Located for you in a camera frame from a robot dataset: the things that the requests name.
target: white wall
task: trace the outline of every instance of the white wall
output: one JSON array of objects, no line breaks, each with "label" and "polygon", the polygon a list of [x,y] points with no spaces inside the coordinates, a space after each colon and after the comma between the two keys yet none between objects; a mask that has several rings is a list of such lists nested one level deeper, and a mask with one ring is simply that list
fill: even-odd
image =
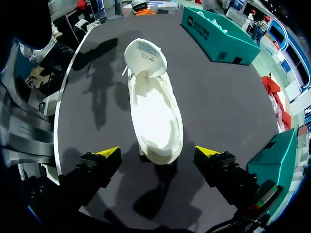
[{"label": "white wall", "polygon": [[77,0],[54,0],[54,2],[50,4],[50,14],[53,15],[74,4],[77,4]]},{"label": "white wall", "polygon": [[301,113],[311,105],[311,89],[304,91],[294,102],[291,103],[291,115]]}]

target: teal container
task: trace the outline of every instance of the teal container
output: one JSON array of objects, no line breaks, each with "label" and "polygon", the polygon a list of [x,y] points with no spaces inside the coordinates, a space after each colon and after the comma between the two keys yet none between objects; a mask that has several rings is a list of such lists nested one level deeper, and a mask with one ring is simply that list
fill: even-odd
[{"label": "teal container", "polygon": [[[212,23],[213,19],[228,32]],[[260,47],[245,32],[221,15],[185,7],[182,26],[214,62],[249,65],[260,52]]]},{"label": "teal container", "polygon": [[249,173],[257,174],[257,184],[272,180],[283,187],[283,192],[271,206],[272,216],[286,197],[290,188],[296,162],[296,129],[275,135],[266,147],[248,165]]}]

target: white shoe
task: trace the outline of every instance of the white shoe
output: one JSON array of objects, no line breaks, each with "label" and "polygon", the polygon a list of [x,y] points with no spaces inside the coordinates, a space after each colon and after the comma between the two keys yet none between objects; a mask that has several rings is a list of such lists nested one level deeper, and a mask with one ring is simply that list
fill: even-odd
[{"label": "white shoe", "polygon": [[155,164],[172,163],[183,147],[183,124],[161,49],[136,39],[124,52],[131,114],[139,153]]}]

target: fabric on table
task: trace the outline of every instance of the fabric on table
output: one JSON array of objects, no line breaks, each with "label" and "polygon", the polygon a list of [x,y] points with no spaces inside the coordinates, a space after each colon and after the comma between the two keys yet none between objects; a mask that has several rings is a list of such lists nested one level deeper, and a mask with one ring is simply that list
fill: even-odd
[{"label": "fabric on table", "polygon": [[282,121],[284,123],[285,129],[289,130],[291,128],[292,117],[287,112],[285,112],[283,104],[277,94],[281,91],[281,88],[269,76],[262,77],[261,81],[266,88],[268,95],[273,95],[273,97],[276,99],[276,102],[280,105],[282,111]]}]

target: gray table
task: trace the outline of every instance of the gray table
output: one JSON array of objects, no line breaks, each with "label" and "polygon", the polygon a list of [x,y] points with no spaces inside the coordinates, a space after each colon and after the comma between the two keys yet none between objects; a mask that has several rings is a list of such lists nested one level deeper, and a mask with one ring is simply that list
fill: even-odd
[{"label": "gray table", "polygon": [[[79,49],[56,112],[58,171],[70,172],[87,151],[114,146],[121,146],[123,160],[107,189],[81,208],[87,215],[139,229],[208,230],[236,209],[205,183],[192,162],[194,147],[228,150],[245,168],[277,133],[254,67],[211,62],[180,23],[180,14],[111,21],[96,27]],[[184,125],[177,173],[158,211],[158,173],[154,164],[139,159],[127,78],[121,76],[124,50],[136,38],[162,48]]]}]

